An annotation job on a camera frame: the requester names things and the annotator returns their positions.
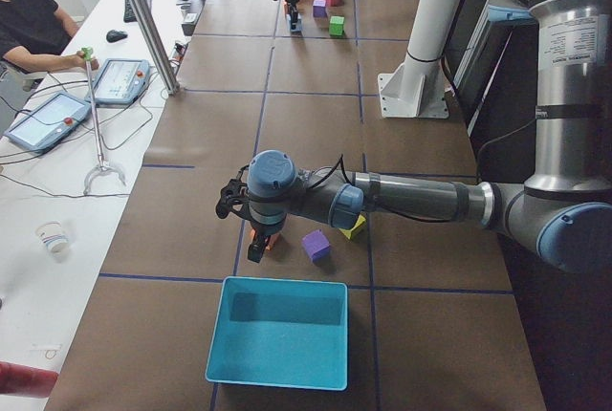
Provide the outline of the aluminium frame post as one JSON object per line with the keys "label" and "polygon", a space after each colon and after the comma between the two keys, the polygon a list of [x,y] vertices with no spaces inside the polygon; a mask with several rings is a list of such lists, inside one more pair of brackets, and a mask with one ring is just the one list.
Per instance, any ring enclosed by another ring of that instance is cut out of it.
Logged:
{"label": "aluminium frame post", "polygon": [[151,10],[146,0],[129,0],[129,2],[136,14],[144,41],[152,56],[157,72],[164,83],[164,87],[170,96],[174,96],[180,91],[180,84],[166,56],[166,50],[155,25]]}

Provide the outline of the orange foam cube left side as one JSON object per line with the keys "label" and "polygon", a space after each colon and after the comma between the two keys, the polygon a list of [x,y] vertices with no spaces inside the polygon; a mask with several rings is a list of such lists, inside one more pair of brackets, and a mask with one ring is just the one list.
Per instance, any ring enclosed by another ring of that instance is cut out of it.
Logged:
{"label": "orange foam cube left side", "polygon": [[[251,240],[252,240],[252,241],[254,241],[254,236],[255,236],[255,230],[254,230],[254,229],[251,229],[251,232],[250,232],[250,237],[251,237]],[[273,249],[273,247],[274,247],[274,245],[275,245],[275,243],[276,243],[276,242],[277,242],[277,240],[280,238],[280,236],[281,236],[281,233],[280,233],[280,232],[277,232],[277,233],[273,234],[273,235],[272,235],[272,236],[271,236],[271,237],[268,239],[268,242],[267,242],[267,244],[266,244],[266,250],[272,250],[272,249]]]}

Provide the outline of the yellow foam cube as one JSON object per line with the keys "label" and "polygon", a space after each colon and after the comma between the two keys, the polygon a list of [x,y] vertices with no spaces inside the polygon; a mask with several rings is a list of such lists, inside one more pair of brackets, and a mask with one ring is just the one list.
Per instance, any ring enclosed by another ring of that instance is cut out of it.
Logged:
{"label": "yellow foam cube", "polygon": [[367,220],[363,214],[360,214],[356,223],[348,229],[340,228],[339,231],[349,241],[355,240],[366,228]]}

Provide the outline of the green foam cube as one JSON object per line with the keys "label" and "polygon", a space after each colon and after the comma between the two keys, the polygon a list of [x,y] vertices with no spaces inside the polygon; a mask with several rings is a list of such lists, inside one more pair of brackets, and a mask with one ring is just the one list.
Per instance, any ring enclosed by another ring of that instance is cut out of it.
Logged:
{"label": "green foam cube", "polygon": [[345,34],[345,18],[333,15],[329,18],[328,33],[331,37],[343,38]]}

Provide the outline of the teach pendant near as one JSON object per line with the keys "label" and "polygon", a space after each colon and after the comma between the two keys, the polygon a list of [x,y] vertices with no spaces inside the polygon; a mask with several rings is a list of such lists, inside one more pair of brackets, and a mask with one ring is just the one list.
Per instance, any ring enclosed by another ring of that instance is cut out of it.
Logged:
{"label": "teach pendant near", "polygon": [[43,153],[70,135],[90,112],[89,102],[59,92],[28,112],[4,136],[24,150]]}

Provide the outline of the paper cup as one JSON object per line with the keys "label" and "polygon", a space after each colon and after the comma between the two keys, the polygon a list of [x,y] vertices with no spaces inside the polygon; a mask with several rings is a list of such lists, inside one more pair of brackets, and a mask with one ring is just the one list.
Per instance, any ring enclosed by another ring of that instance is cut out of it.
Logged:
{"label": "paper cup", "polygon": [[65,252],[69,247],[69,240],[61,223],[47,222],[35,231],[36,236],[51,254]]}

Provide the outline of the teach pendant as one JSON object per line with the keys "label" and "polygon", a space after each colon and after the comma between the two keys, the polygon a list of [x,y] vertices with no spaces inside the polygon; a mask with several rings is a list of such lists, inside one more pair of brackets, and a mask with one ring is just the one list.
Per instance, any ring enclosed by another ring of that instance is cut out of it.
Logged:
{"label": "teach pendant", "polygon": [[43,153],[70,135],[90,112],[89,102],[59,92],[28,112],[4,136],[24,150]]}
{"label": "teach pendant", "polygon": [[96,105],[110,108],[131,105],[148,85],[150,74],[150,64],[145,59],[107,59],[94,82]]}

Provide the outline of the person in black shirt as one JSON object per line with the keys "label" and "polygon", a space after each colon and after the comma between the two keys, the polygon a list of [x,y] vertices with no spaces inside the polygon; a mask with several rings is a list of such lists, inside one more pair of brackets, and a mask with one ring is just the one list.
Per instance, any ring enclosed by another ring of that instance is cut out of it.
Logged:
{"label": "person in black shirt", "polygon": [[64,53],[77,31],[55,0],[1,0],[1,59],[26,73],[84,69],[84,52]]}

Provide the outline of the black computer mouse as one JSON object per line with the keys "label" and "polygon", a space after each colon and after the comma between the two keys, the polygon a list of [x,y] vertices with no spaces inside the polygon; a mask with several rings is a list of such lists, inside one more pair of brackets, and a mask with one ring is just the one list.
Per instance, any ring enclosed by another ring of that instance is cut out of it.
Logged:
{"label": "black computer mouse", "polygon": [[108,43],[116,43],[125,39],[128,36],[127,32],[118,31],[118,30],[110,30],[106,34],[106,41]]}

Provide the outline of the teal plastic bin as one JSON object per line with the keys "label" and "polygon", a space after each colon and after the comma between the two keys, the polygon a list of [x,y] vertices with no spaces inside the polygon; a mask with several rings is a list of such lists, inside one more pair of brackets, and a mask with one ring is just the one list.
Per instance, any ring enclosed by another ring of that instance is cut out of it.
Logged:
{"label": "teal plastic bin", "polygon": [[205,377],[325,391],[348,384],[348,288],[339,282],[224,280]]}

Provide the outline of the purple foam cube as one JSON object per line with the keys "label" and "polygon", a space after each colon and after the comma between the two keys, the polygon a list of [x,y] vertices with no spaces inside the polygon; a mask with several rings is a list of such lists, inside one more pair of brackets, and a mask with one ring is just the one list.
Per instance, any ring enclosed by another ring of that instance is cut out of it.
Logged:
{"label": "purple foam cube", "polygon": [[327,17],[327,1],[326,0],[313,0],[312,15],[314,18],[326,18]]}
{"label": "purple foam cube", "polygon": [[301,244],[310,261],[313,263],[327,257],[331,251],[331,244],[320,229],[306,234],[301,239]]}

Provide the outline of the purple foam cube right side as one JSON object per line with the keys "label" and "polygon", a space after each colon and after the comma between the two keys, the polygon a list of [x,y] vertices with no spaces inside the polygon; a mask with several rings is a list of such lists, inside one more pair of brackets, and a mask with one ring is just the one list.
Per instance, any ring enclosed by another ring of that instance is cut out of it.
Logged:
{"label": "purple foam cube right side", "polygon": [[312,15],[314,18],[326,18],[327,17],[327,1],[326,0],[313,0]]}

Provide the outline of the teach pendant far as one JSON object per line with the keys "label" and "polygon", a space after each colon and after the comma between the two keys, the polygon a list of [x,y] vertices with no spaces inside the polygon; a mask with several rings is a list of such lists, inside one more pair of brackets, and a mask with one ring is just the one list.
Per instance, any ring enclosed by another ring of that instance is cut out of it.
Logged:
{"label": "teach pendant far", "polygon": [[148,85],[150,74],[150,64],[145,59],[107,59],[94,82],[96,105],[110,108],[131,105]]}

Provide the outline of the reacher grabber tool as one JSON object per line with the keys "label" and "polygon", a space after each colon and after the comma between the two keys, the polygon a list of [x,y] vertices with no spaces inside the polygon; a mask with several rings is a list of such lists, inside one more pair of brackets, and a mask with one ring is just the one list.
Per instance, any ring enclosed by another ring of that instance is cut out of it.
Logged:
{"label": "reacher grabber tool", "polygon": [[119,177],[120,182],[126,185],[126,177],[122,168],[116,164],[108,162],[104,155],[101,132],[99,127],[98,119],[98,108],[96,104],[96,97],[94,91],[94,80],[93,80],[93,49],[91,47],[83,47],[83,60],[85,62],[87,84],[90,98],[90,110],[91,118],[94,126],[94,137],[97,150],[97,164],[88,172],[84,179],[83,195],[88,196],[91,194],[92,184],[95,178],[108,176],[110,174],[116,174]]}

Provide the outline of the purple foam cube left side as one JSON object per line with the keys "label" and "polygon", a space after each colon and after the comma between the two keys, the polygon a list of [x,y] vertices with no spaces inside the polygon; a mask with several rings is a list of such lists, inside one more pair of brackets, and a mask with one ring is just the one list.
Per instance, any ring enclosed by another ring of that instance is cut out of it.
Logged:
{"label": "purple foam cube left side", "polygon": [[310,261],[313,263],[327,257],[331,251],[331,244],[320,229],[306,234],[301,239],[301,244]]}

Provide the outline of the white pole mount base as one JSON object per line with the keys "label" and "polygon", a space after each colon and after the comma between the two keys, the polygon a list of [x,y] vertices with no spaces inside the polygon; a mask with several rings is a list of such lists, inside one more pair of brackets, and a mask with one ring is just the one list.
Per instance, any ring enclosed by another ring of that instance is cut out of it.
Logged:
{"label": "white pole mount base", "polygon": [[440,60],[460,1],[419,0],[404,62],[393,73],[378,75],[383,117],[448,117]]}

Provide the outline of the light blue foam cube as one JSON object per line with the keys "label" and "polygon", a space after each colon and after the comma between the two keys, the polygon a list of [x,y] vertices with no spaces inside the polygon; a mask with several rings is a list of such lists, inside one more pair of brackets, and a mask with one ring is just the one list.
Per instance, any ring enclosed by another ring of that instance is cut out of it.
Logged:
{"label": "light blue foam cube", "polygon": [[290,33],[302,32],[302,20],[300,18],[297,18],[296,21],[293,21],[290,17],[288,17],[287,24]]}

